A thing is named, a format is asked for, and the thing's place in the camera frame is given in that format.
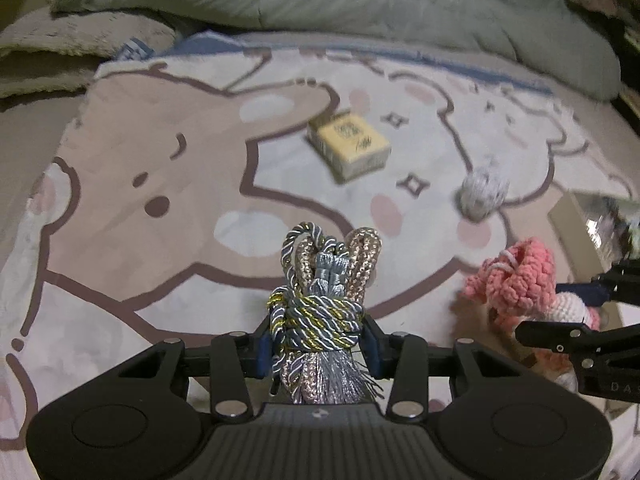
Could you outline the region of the braided rope tassel bundle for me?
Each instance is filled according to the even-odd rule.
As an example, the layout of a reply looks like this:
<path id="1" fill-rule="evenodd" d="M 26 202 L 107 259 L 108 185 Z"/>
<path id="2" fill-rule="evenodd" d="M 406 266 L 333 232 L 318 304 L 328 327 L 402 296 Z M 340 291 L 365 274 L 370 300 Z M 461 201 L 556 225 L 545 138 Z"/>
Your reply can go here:
<path id="1" fill-rule="evenodd" d="M 267 301 L 273 345 L 271 391 L 294 404 L 358 404 L 380 396 L 354 357 L 363 334 L 364 297 L 382 240 L 358 228 L 345 238 L 300 222 L 285 235 L 280 263 L 285 284 Z"/>

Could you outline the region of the pink crochet doll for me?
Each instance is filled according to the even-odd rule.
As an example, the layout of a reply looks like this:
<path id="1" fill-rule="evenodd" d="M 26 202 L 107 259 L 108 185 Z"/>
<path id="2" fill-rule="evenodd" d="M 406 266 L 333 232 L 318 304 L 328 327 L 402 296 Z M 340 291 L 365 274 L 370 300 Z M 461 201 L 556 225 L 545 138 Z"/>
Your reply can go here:
<path id="1" fill-rule="evenodd" d="M 510 338 L 524 321 L 584 323 L 601 327 L 599 310 L 574 292 L 557 292 L 553 252 L 536 237 L 511 245 L 485 260 L 465 279 L 461 295 L 488 307 L 492 324 Z"/>

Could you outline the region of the yellow tissue pack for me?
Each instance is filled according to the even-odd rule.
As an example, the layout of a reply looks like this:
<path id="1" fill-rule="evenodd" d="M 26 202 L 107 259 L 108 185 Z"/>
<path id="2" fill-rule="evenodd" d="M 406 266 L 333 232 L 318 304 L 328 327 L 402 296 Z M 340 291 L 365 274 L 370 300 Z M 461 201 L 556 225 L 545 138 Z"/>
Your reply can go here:
<path id="1" fill-rule="evenodd" d="M 392 152 L 390 141 L 351 110 L 308 122 L 308 139 L 343 182 L 383 168 Z"/>

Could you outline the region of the white storage box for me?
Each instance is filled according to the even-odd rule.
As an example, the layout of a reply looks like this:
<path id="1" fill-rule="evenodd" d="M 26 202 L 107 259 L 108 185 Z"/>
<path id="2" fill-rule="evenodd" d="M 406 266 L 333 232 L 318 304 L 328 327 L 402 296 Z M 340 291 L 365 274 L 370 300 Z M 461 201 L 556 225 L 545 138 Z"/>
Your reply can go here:
<path id="1" fill-rule="evenodd" d="M 565 192 L 549 211 L 575 282 L 588 282 L 613 263 L 639 257 L 639 201 Z"/>

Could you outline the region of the white grey yarn ball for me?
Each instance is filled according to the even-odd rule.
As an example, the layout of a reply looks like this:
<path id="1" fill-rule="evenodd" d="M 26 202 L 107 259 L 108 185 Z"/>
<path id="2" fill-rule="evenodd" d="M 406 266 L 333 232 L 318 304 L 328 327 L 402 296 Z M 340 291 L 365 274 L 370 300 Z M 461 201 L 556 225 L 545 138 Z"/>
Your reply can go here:
<path id="1" fill-rule="evenodd" d="M 469 172 L 458 192 L 460 212 L 478 223 L 491 216 L 506 200 L 510 180 L 495 159 Z"/>

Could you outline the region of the cartoon bear printed cloth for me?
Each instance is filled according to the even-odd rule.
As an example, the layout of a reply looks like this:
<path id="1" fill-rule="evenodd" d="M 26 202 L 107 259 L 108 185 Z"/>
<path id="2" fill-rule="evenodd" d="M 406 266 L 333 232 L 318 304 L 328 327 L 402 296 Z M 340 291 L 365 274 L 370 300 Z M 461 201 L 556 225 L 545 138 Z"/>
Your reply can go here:
<path id="1" fill-rule="evenodd" d="M 1 474 L 32 479 L 35 411 L 169 336 L 246 330 L 282 280 L 288 229 L 375 228 L 366 309 L 447 342 L 464 278 L 538 236 L 568 191 L 634 197 L 637 168 L 603 155 L 585 117 L 502 73 L 400 53 L 235 47 L 103 65 L 26 203 L 1 271 Z M 351 110 L 390 141 L 343 182 L 308 122 Z M 466 175 L 495 159 L 510 188 L 475 223 Z"/>

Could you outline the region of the grey green quilt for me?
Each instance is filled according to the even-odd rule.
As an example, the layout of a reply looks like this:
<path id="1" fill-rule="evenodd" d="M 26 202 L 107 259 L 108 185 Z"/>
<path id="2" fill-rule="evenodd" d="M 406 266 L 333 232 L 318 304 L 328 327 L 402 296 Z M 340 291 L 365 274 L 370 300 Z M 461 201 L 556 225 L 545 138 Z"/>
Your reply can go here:
<path id="1" fill-rule="evenodd" d="M 620 62 L 563 0 L 53 0 L 58 12 L 149 9 L 250 30 L 368 36 L 484 51 L 608 101 Z"/>

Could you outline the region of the beige bed sheet mattress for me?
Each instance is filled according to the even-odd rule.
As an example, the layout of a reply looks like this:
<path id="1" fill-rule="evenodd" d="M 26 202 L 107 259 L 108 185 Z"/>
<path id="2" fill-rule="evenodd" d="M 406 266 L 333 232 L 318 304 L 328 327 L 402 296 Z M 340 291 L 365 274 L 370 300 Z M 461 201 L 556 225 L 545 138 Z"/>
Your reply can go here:
<path id="1" fill-rule="evenodd" d="M 27 200 L 58 149 L 84 94 L 52 92 L 1 101 L 1 260 L 13 248 Z"/>

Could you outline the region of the beige fluffy blanket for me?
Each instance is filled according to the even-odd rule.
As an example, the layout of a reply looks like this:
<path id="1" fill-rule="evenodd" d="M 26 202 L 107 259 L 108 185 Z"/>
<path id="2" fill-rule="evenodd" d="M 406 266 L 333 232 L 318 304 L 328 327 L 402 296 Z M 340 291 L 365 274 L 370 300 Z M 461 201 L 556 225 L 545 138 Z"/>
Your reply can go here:
<path id="1" fill-rule="evenodd" d="M 1 96 L 85 88 L 98 66 L 131 39 L 161 51 L 177 33 L 154 13 L 32 11 L 1 32 Z"/>

